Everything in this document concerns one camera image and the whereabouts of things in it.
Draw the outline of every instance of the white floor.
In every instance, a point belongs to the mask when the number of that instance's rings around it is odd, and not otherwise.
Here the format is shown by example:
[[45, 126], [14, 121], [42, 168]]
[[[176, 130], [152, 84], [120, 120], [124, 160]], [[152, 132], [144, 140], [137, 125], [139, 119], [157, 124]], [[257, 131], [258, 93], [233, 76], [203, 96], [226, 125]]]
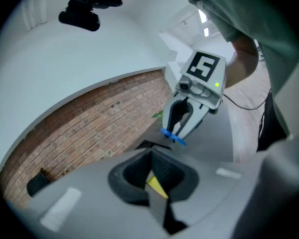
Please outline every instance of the white floor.
[[[270, 81], [264, 62], [259, 62], [256, 71], [247, 79], [225, 90], [237, 104], [254, 108], [261, 104], [270, 90]], [[241, 162], [248, 155], [256, 152], [258, 130], [264, 105], [255, 111], [246, 111], [230, 102], [224, 97], [228, 105], [229, 117], [233, 133], [234, 161]]]

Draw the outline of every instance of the blue gripper tip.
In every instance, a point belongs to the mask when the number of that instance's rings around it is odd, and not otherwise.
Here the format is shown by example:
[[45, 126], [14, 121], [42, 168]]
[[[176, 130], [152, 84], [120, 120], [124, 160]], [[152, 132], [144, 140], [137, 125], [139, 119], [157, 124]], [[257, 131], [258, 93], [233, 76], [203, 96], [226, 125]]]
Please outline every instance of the blue gripper tip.
[[169, 132], [167, 129], [165, 129], [165, 128], [161, 128], [160, 131], [161, 131], [163, 134], [165, 134], [167, 137], [169, 137], [170, 139], [179, 142], [181, 145], [187, 146], [187, 143], [186, 143], [183, 139], [179, 138], [179, 137], [178, 137], [177, 135], [175, 135], [175, 134], [172, 134], [172, 133]]

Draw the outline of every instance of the white curved wall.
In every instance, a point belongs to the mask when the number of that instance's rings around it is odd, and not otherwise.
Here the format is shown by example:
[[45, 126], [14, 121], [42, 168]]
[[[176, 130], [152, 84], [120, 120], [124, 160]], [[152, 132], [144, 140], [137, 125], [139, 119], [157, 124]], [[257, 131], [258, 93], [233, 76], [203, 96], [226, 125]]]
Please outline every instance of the white curved wall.
[[167, 62], [169, 48], [159, 36], [166, 32], [171, 20], [184, 8], [188, 0], [139, 0], [132, 15], [150, 37], [150, 44], [158, 57]]
[[68, 100], [108, 79], [164, 66], [133, 20], [99, 16], [97, 32], [55, 20], [0, 50], [0, 169], [28, 131]]

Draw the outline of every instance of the brick wall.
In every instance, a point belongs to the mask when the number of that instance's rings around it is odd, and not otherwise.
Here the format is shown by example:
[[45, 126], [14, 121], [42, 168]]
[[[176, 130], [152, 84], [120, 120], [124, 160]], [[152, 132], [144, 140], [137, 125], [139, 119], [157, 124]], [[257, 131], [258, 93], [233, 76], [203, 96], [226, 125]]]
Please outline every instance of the brick wall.
[[0, 173], [3, 197], [24, 207], [26, 184], [41, 168], [50, 181], [124, 152], [153, 122], [170, 94], [161, 70], [94, 89], [41, 121]]

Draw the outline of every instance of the small green object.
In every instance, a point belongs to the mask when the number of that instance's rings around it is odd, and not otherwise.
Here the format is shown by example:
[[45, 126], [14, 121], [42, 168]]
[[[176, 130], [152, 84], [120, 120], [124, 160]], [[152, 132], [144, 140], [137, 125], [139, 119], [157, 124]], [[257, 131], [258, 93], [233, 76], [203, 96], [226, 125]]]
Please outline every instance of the small green object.
[[157, 114], [154, 114], [152, 118], [162, 118], [163, 117], [163, 111], [159, 111]]

